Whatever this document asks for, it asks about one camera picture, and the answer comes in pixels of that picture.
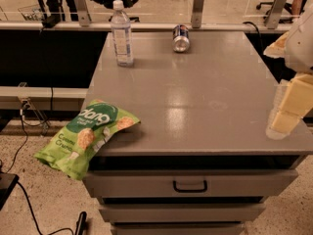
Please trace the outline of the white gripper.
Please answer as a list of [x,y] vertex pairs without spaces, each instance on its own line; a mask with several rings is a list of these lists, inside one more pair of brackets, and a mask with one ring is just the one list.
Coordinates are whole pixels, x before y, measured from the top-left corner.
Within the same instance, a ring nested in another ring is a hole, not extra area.
[[297,73],[290,81],[282,79],[276,89],[266,127],[266,135],[282,140],[292,133],[300,121],[313,109],[313,5],[263,54],[278,59]]

